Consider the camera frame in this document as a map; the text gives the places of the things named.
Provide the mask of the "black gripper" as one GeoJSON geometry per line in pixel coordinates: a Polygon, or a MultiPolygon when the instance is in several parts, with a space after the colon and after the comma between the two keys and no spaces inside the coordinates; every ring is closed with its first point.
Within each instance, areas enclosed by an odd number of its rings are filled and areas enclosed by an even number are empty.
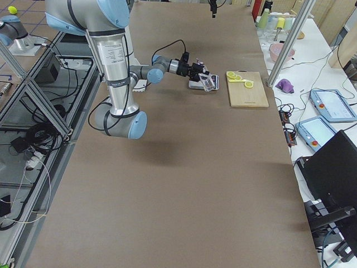
{"type": "Polygon", "coordinates": [[[181,59],[178,61],[178,68],[176,74],[190,78],[190,81],[199,81],[199,74],[201,73],[201,65],[197,63],[188,64],[189,52],[184,52],[181,59]]]}

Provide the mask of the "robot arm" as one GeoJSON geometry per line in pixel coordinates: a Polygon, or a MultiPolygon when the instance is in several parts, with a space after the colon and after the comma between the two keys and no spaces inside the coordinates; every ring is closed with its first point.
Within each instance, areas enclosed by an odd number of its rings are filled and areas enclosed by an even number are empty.
{"type": "Polygon", "coordinates": [[[28,32],[21,20],[15,15],[1,17],[1,42],[5,46],[12,45],[14,40],[20,40],[28,36],[28,32]]]}
{"type": "Polygon", "coordinates": [[[130,64],[126,29],[126,1],[46,1],[47,24],[59,31],[85,36],[109,91],[95,112],[95,128],[108,135],[139,139],[146,130],[147,115],[134,101],[132,89],[141,79],[159,83],[166,72],[198,80],[204,68],[180,60],[154,56],[150,66],[130,64]]]}

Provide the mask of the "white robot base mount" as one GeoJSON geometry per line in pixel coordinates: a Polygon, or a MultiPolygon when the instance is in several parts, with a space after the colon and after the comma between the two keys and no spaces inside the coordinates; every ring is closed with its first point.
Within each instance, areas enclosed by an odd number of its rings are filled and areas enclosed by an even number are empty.
{"type": "Polygon", "coordinates": [[[148,86],[148,81],[144,79],[140,79],[137,84],[133,87],[132,92],[145,92],[148,86]]]}

